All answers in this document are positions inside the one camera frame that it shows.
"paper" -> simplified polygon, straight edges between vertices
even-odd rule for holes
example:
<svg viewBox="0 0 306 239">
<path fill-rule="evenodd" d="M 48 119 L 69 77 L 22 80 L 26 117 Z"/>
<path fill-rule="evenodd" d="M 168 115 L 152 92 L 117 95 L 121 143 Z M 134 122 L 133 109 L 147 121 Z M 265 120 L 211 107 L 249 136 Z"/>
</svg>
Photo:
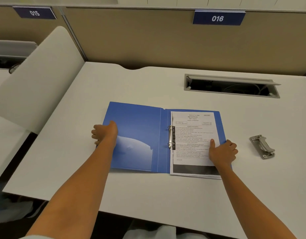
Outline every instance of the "paper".
<svg viewBox="0 0 306 239">
<path fill-rule="evenodd" d="M 171 150 L 171 174 L 220 178 L 208 157 L 210 140 L 219 145 L 213 112 L 171 112 L 175 150 Z"/>
</svg>

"white desk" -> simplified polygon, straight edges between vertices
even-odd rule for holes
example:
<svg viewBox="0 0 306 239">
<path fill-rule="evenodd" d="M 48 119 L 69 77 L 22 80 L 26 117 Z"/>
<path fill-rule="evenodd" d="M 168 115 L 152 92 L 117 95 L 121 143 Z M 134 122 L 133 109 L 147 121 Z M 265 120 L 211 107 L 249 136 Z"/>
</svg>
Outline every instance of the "white desk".
<svg viewBox="0 0 306 239">
<path fill-rule="evenodd" d="M 280 99 L 183 90 L 184 74 L 273 79 Z M 306 238 L 306 78 L 87 62 L 4 191 L 49 200 L 94 150 L 91 129 L 110 101 L 220 111 L 237 143 L 233 169 L 298 238 Z M 262 160 L 249 137 L 263 134 L 276 157 Z M 221 180 L 112 171 L 101 211 L 246 238 Z"/>
<path fill-rule="evenodd" d="M 10 76 L 0 69 L 0 85 Z M 29 135 L 26 129 L 0 117 L 0 176 Z"/>
</svg>

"sign 015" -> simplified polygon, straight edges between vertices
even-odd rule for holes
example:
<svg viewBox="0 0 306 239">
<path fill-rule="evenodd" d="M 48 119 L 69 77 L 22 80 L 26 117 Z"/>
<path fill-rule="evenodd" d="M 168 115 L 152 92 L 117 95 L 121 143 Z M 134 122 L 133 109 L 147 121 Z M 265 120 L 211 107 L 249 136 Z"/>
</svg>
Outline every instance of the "sign 015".
<svg viewBox="0 0 306 239">
<path fill-rule="evenodd" d="M 51 7 L 13 7 L 21 18 L 56 19 Z"/>
<path fill-rule="evenodd" d="M 195 10 L 193 24 L 240 25 L 245 11 L 234 10 Z"/>
</svg>

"floor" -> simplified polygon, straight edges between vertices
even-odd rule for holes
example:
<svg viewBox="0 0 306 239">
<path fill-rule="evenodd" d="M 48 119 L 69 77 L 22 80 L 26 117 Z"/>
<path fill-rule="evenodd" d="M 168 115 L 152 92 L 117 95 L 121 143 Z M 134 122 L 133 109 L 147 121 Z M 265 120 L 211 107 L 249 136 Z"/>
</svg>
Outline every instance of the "floor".
<svg viewBox="0 0 306 239">
<path fill-rule="evenodd" d="M 31 133 L 27 140 L 24 142 L 23 146 L 19 149 L 13 160 L 10 162 L 2 176 L 0 177 L 0 182 L 6 182 L 10 179 L 13 172 L 16 170 L 17 166 L 25 156 L 26 152 L 30 148 L 31 144 L 36 139 L 37 135 Z M 4 194 L 6 197 L 10 198 L 12 201 L 17 201 L 19 196 L 13 194 Z M 22 197 L 22 200 L 35 200 L 33 198 Z M 6 223 L 0 223 L 0 239 L 18 239 L 26 235 L 27 231 L 30 229 L 32 224 L 38 218 L 39 213 L 33 218 L 23 218 L 16 221 L 10 221 Z M 134 219 L 131 217 L 120 216 L 110 213 L 99 212 L 91 239 L 122 239 L 130 224 Z M 195 232 L 197 231 L 188 230 L 185 228 L 177 228 L 177 232 Z M 207 236 L 211 239 L 229 239 L 230 237 L 224 237 L 215 234 L 207 233 Z"/>
</svg>

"person's left hand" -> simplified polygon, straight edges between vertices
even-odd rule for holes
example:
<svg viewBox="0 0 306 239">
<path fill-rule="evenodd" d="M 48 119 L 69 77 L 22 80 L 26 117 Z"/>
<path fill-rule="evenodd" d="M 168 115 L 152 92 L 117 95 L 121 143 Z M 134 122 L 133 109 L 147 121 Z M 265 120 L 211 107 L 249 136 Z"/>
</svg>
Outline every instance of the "person's left hand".
<svg viewBox="0 0 306 239">
<path fill-rule="evenodd" d="M 96 145 L 99 145 L 104 138 L 109 138 L 116 142 L 116 138 L 118 136 L 118 127 L 114 121 L 110 121 L 110 124 L 107 126 L 94 125 L 93 128 L 94 130 L 91 131 L 91 137 L 97 139 L 95 142 Z"/>
</svg>

